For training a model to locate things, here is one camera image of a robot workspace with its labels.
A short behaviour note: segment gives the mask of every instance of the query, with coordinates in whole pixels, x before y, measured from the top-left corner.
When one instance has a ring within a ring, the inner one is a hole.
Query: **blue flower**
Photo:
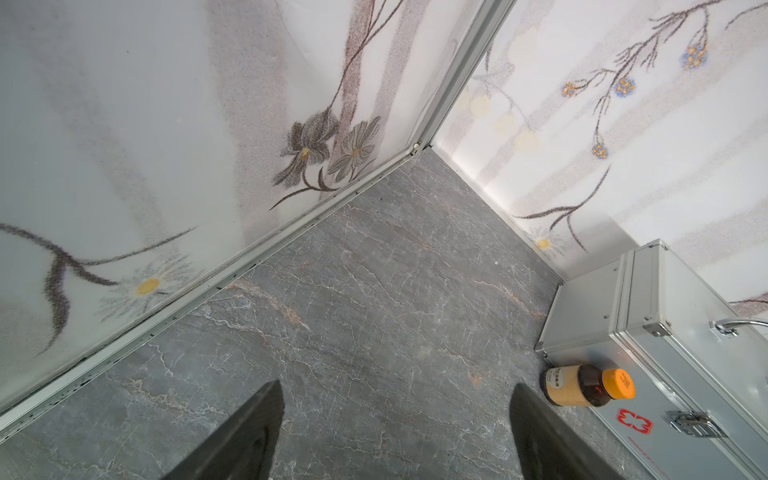
[[[616,84],[614,92],[618,97],[624,98],[634,93],[634,80],[629,77],[624,77]]]
[[[608,158],[608,149],[602,143],[597,142],[592,145],[592,154],[597,158],[605,160]]]
[[[574,97],[576,94],[578,94],[579,90],[581,90],[576,85],[572,84],[571,82],[566,83],[563,85],[563,89],[560,92],[560,95],[566,98]]]
[[[684,70],[699,68],[707,62],[707,44],[697,43],[688,45],[685,53],[680,57],[680,64]]]

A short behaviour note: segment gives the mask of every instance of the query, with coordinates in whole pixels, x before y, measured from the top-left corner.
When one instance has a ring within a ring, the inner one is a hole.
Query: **brown bottle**
[[[584,364],[559,366],[541,374],[541,389],[552,405],[601,407],[612,399],[633,399],[634,383],[622,369]]]

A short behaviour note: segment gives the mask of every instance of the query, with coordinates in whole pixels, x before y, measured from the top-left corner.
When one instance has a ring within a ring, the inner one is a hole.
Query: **bottle label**
[[[556,369],[549,369],[547,371],[547,386],[550,389],[563,388],[563,369],[558,367]]]
[[[559,366],[547,370],[545,382],[552,402],[560,406],[591,406],[578,385],[579,365]]]

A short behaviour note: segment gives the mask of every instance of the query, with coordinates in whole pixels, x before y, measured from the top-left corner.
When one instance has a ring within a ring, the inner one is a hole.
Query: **floral pattern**
[[[186,235],[194,230],[190,228],[181,233],[177,233],[172,237],[168,237],[165,240],[161,240],[157,243],[144,247],[133,252],[118,255],[117,257],[102,259],[102,260],[86,260],[74,258],[64,248],[51,242],[48,239],[40,237],[28,230],[24,230],[7,223],[0,223],[0,232],[13,235],[15,237],[22,238],[35,245],[47,250],[53,255],[53,261],[51,262],[51,269],[48,271],[48,275],[45,277],[45,287],[43,288],[43,294],[48,304],[51,306],[51,324],[53,325],[53,336],[48,343],[46,349],[50,348],[54,344],[56,339],[64,331],[69,321],[69,308],[71,301],[67,295],[67,291],[64,288],[65,274],[67,272],[74,274],[74,276],[85,280],[86,282],[93,283],[94,285],[101,286],[120,286],[119,282],[104,278],[89,271],[89,267],[106,265],[108,263],[117,262],[126,258],[135,257],[142,253],[154,250],[166,243],[172,242],[179,237]]]
[[[306,174],[307,165],[321,164],[328,160],[330,151],[326,142],[336,134],[339,121],[330,110],[312,115],[304,124],[296,122],[288,133],[288,146],[280,155],[293,155],[290,165],[275,175],[275,185],[294,187]]]
[[[465,93],[462,94],[468,100],[466,106],[469,108],[474,119],[482,118],[492,113],[492,95],[503,95],[508,103],[507,112],[504,115],[513,118],[519,116],[521,122],[515,122],[515,124],[519,127],[525,126],[528,130],[533,131],[534,128],[531,126],[528,117],[503,88],[509,76],[515,71],[515,66],[510,62],[509,58],[518,57],[517,53],[519,53],[520,45],[510,45],[509,55],[500,58],[491,65],[490,60],[493,48],[494,44],[491,43],[488,46],[488,50],[485,51],[485,70],[475,71],[469,79],[472,83],[467,86]]]
[[[103,316],[101,321],[140,316],[169,295],[183,289],[198,274],[191,268],[191,263],[187,262],[188,257],[172,255],[164,260],[155,260],[121,280],[101,299],[101,309],[98,311],[98,315]]]
[[[680,63],[684,70],[699,68],[707,61],[707,46],[701,43],[691,45],[680,57]]]
[[[336,174],[333,178],[333,183],[338,183],[350,174],[351,178],[349,181],[355,180],[355,171],[357,171],[359,176],[360,172],[373,162],[373,160],[370,160],[367,164],[360,167],[375,150],[373,140],[379,131],[379,120],[381,117],[375,117],[370,122],[362,121],[350,132],[346,133],[342,143],[341,155],[339,155],[339,158],[332,159],[327,142],[339,134],[339,121],[333,114],[333,105],[339,97],[350,68],[358,60],[358,57],[371,40],[389,24],[389,21],[395,16],[395,13],[397,13],[404,1],[399,0],[386,18],[383,18],[382,13],[384,12],[386,0],[382,0],[378,8],[376,8],[376,0],[373,0],[368,13],[354,20],[355,22],[362,22],[358,25],[362,27],[363,38],[356,48],[348,52],[348,54],[352,54],[346,59],[341,79],[339,80],[339,86],[336,88],[336,93],[333,95],[330,104],[325,110],[310,116],[303,124],[301,122],[294,123],[290,133],[288,133],[288,146],[280,153],[281,156],[293,155],[293,159],[288,167],[275,175],[273,184],[275,186],[282,185],[286,188],[295,187],[300,183],[303,183],[304,186],[280,198],[270,210],[285,200],[303,192],[333,192],[338,190],[338,187],[331,187],[326,184],[323,175],[323,169],[326,167],[328,173]],[[306,177],[306,170],[309,165],[314,164],[325,165],[318,170],[317,180],[310,182]]]
[[[603,144],[594,144],[592,145],[592,154],[597,158],[605,160],[608,158],[608,149]]]
[[[563,239],[560,235],[543,227],[536,227],[528,234],[535,246],[548,257],[557,257],[565,253]]]
[[[624,77],[616,84],[616,96],[620,98],[628,97],[634,93],[634,80]]]
[[[373,138],[379,132],[379,120],[381,117],[374,118],[370,124],[361,121],[347,134],[342,144],[342,156],[328,168],[329,173],[336,174],[337,182],[346,178],[350,172],[354,178],[355,169],[367,162],[373,152]]]
[[[733,308],[742,316],[755,316],[768,311],[768,292],[748,299],[730,302]]]
[[[560,95],[562,97],[573,98],[586,91],[590,86],[597,87],[608,81],[607,89],[595,102],[593,110],[598,117],[595,121],[592,139],[592,154],[596,158],[605,160],[608,156],[605,140],[600,132],[600,122],[611,106],[611,92],[615,93],[619,98],[625,98],[633,94],[636,84],[635,80],[630,78],[630,74],[636,67],[645,67],[646,71],[651,70],[656,65],[659,48],[678,33],[682,26],[694,16],[700,18],[701,27],[691,37],[685,53],[680,57],[680,63],[684,70],[693,70],[703,66],[707,62],[710,25],[709,7],[727,1],[709,0],[660,18],[652,18],[650,21],[654,23],[653,33],[643,41],[638,41],[622,50],[616,56],[613,68],[599,68],[592,71],[589,77],[566,82],[561,87]],[[744,10],[731,19],[725,28],[728,29],[742,15],[765,7],[768,7],[768,2]]]
[[[546,250],[546,248],[549,248],[551,244],[551,236],[553,235],[552,230],[554,230],[554,228],[558,225],[558,223],[565,220],[566,225],[568,225],[568,231],[571,232],[571,236],[573,237],[576,244],[580,246],[583,251],[588,252],[587,247],[584,246],[584,244],[579,239],[578,235],[576,235],[576,230],[574,230],[572,217],[580,208],[582,208],[585,204],[587,204],[587,202],[591,200],[592,197],[594,197],[598,193],[598,190],[600,190],[601,185],[603,184],[603,182],[605,182],[605,177],[608,176],[608,172],[610,171],[611,171],[611,167],[608,167],[605,169],[605,173],[603,173],[603,176],[600,177],[600,181],[598,181],[598,184],[594,187],[594,189],[592,189],[592,192],[590,192],[589,195],[577,205],[564,205],[562,207],[550,208],[548,210],[544,210],[543,212],[538,212],[536,214],[524,215],[521,217],[515,215],[514,217],[519,218],[521,220],[533,220],[538,218],[546,218],[546,217],[549,217],[550,215],[557,214],[558,215],[557,218],[554,219],[552,224],[546,230],[548,232],[547,235],[549,235],[549,237],[546,237],[543,233],[541,233],[542,230],[534,230],[539,232],[537,233],[539,240],[546,240],[546,242],[542,243],[542,245],[539,245],[539,248],[541,248],[542,250]]]

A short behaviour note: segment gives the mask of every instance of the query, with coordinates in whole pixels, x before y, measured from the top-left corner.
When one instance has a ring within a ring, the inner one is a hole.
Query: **white wall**
[[[435,146],[566,277],[661,237],[768,316],[768,8],[706,5],[519,0]]]
[[[0,6],[0,409],[407,148],[479,0],[382,4]]]

